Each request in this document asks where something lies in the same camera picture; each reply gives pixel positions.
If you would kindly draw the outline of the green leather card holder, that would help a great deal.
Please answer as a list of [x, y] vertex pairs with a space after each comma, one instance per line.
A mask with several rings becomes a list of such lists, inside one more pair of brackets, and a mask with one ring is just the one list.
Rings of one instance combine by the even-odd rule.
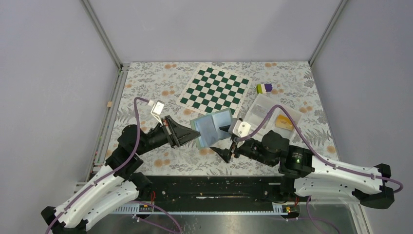
[[230, 134], [220, 130], [220, 127], [230, 125], [232, 119], [233, 116], [229, 108], [192, 119], [190, 121], [191, 128], [200, 133], [195, 141], [197, 148], [209, 148], [220, 140], [230, 138]]

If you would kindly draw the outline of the orange credit card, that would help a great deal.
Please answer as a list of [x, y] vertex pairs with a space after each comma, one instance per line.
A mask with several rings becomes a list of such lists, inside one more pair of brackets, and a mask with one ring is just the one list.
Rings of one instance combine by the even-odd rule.
[[294, 125], [293, 122], [284, 115], [278, 115], [275, 120], [275, 127], [293, 131]]

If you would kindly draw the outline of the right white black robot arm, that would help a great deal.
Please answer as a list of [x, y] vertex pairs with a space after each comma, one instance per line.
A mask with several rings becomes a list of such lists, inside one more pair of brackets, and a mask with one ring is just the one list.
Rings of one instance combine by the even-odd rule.
[[251, 138], [241, 145], [233, 142], [229, 149], [211, 149], [226, 163], [232, 157], [245, 156], [270, 167], [278, 166], [279, 186], [263, 189], [263, 197], [270, 201], [321, 196], [344, 198], [373, 209], [387, 209], [394, 203], [394, 190], [386, 185], [391, 177], [389, 165], [368, 168], [318, 158], [272, 130], [261, 140]]

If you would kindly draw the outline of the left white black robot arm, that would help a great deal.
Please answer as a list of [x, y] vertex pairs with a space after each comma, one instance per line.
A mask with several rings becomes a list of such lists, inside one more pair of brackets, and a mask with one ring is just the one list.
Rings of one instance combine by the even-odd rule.
[[143, 164], [140, 155], [169, 144], [178, 148], [200, 133], [165, 116], [148, 133], [139, 124], [126, 126], [118, 147], [104, 166], [78, 192], [63, 204], [48, 206], [41, 216], [48, 225], [46, 233], [85, 234], [102, 218], [135, 199], [146, 200], [151, 182], [136, 170]]

